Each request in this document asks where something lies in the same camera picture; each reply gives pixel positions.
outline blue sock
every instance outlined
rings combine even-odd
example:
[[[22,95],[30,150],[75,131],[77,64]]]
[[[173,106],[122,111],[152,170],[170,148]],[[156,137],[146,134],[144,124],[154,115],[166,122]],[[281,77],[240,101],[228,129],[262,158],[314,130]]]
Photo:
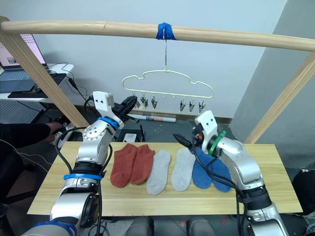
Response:
[[[199,148],[196,151],[201,163],[206,166],[210,162],[209,156]],[[207,172],[201,167],[197,160],[195,160],[192,169],[192,182],[196,187],[201,189],[209,188],[212,182],[212,178],[208,176]]]
[[[212,172],[220,175],[220,176],[231,179],[230,171],[228,170],[227,166],[220,159],[217,159],[214,163],[212,163],[208,169],[211,170]],[[231,187],[226,186],[222,183],[219,183],[214,179],[213,179],[213,184],[215,185],[217,190],[219,190],[221,192],[227,193],[228,191],[231,190]]]

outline laptop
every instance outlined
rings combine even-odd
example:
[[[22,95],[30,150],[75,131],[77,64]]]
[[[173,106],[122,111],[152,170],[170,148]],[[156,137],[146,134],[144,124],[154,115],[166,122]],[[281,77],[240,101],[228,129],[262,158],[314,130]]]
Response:
[[[42,65],[48,69],[48,66],[33,38],[32,34],[21,34],[28,47],[35,54]],[[35,82],[19,65],[15,58],[0,42],[0,93],[29,91],[35,85]]]

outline white desk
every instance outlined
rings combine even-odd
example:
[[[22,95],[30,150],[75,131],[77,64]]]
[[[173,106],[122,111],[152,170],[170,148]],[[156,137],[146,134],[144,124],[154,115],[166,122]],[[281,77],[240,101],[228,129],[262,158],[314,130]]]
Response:
[[[49,70],[51,71],[55,71],[56,73],[58,74],[61,74],[61,73],[65,73],[67,74],[67,76],[71,77],[69,74],[68,71],[71,71],[74,66],[71,65],[71,64],[68,64],[67,66],[64,67],[65,64],[57,64],[57,65],[53,65],[51,67],[49,67]],[[23,97],[23,98],[8,98],[8,96],[10,95],[11,93],[0,93],[0,100],[14,100],[14,101],[28,101],[28,102],[44,102],[46,99],[46,97],[43,97],[43,98],[26,98],[26,97]]]

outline sock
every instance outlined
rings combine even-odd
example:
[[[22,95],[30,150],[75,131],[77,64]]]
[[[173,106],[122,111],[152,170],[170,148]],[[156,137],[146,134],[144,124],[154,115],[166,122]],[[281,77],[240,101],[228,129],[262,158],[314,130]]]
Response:
[[[201,163],[206,166],[210,162],[209,155],[205,154],[200,148],[198,148],[196,152]],[[208,176],[207,172],[201,167],[197,160],[195,160],[192,169],[192,182],[196,187],[201,189],[209,188],[212,182],[212,178]]]
[[[137,153],[137,147],[126,144],[123,149],[115,151],[115,159],[110,181],[112,185],[123,188],[130,180],[133,161]]]
[[[226,177],[228,179],[231,179],[230,171],[228,170],[228,167],[220,160],[217,159],[214,163],[211,164],[210,170],[212,170],[214,173]],[[224,185],[223,183],[217,182],[213,179],[213,184],[217,188],[217,190],[221,192],[228,192],[231,190],[231,187]]]
[[[191,181],[191,173],[195,156],[188,148],[178,150],[176,164],[172,174],[172,185],[176,191],[185,191]]]
[[[141,184],[147,180],[152,170],[154,151],[151,151],[147,144],[138,147],[134,159],[131,184]]]
[[[208,163],[210,163],[210,161],[214,160],[214,157],[205,154],[199,148],[197,149],[197,155],[198,155],[200,161],[202,162],[202,164],[204,164],[205,166],[207,166]],[[226,185],[210,178],[208,176],[208,174],[206,173],[206,171],[199,165],[197,160],[195,161],[194,168],[195,168],[195,166],[196,166],[195,174],[194,174],[194,169],[192,171],[192,181],[198,188],[208,188],[210,186],[211,182],[213,182],[216,189],[221,191],[221,192],[226,193],[226,192],[231,190],[231,187],[226,186]],[[210,171],[218,174],[218,175],[221,175],[223,177],[231,179],[231,175],[230,175],[230,172],[229,172],[227,166],[220,159],[217,159],[215,162],[213,162],[208,167],[208,169]]]
[[[170,160],[171,155],[165,150],[161,150],[154,155],[152,171],[147,181],[147,192],[149,194],[157,195],[166,187]]]

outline red sock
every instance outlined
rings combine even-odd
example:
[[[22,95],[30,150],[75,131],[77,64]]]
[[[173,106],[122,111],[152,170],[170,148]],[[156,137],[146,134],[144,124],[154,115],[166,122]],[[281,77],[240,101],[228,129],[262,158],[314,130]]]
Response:
[[[114,166],[110,175],[112,185],[118,188],[127,185],[136,153],[137,147],[132,144],[126,144],[123,149],[115,152]]]
[[[154,153],[147,144],[138,147],[132,167],[131,184],[141,184],[147,180],[152,170]]]

